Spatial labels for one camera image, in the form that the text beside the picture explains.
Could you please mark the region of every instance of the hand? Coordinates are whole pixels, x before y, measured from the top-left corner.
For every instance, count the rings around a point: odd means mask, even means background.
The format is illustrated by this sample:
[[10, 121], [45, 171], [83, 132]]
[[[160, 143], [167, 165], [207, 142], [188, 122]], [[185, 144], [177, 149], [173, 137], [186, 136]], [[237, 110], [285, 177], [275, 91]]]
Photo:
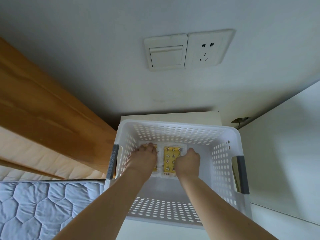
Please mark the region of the hand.
[[145, 148], [143, 145], [136, 149], [127, 161], [125, 170], [133, 170], [137, 176], [141, 176], [145, 183], [151, 176], [157, 163], [157, 149], [152, 143]]
[[175, 162], [176, 174], [181, 181], [184, 178], [199, 177], [200, 155], [189, 148], [186, 155], [178, 157]]

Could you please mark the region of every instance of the wooden board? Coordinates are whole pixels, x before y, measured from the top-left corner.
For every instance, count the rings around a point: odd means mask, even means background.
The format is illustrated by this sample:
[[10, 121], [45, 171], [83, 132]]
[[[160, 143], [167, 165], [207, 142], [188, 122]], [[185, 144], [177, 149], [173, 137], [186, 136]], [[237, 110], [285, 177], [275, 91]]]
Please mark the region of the wooden board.
[[0, 126], [107, 171], [116, 131], [0, 39]]

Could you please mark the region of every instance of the power outlet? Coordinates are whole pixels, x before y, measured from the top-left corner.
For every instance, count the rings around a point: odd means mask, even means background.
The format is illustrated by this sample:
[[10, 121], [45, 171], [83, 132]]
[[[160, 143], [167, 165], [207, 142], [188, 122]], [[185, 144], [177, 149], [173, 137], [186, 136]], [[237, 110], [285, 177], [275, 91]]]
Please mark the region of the power outlet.
[[235, 35], [234, 29], [190, 33], [185, 68], [212, 67], [220, 64]]

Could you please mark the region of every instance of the light switch plate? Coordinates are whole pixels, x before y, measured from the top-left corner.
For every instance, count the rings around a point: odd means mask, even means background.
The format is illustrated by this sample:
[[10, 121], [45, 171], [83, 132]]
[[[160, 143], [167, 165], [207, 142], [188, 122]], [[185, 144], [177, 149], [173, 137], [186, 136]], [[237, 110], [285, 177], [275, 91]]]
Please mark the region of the light switch plate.
[[235, 35], [234, 29], [190, 33], [185, 68], [204, 68], [220, 64]]
[[[149, 70], [150, 71], [162, 71], [162, 70], [184, 68], [187, 43], [188, 43], [188, 35], [186, 35], [186, 34], [176, 34], [176, 35], [170, 35], [170, 36], [152, 37], [152, 38], [144, 39], [144, 46], [146, 49], [146, 59], [148, 61]], [[161, 48], [161, 47], [170, 47], [170, 46], [181, 46], [181, 45], [182, 45], [182, 57], [181, 57], [180, 64], [163, 66], [163, 67], [153, 67], [152, 66], [150, 49]]]

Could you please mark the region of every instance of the mattress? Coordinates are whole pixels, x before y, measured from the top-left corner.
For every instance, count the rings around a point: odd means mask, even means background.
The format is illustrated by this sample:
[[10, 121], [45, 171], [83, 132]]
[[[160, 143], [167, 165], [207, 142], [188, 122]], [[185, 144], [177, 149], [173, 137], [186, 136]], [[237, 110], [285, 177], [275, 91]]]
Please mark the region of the mattress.
[[52, 239], [96, 199], [104, 182], [0, 183], [0, 240]]

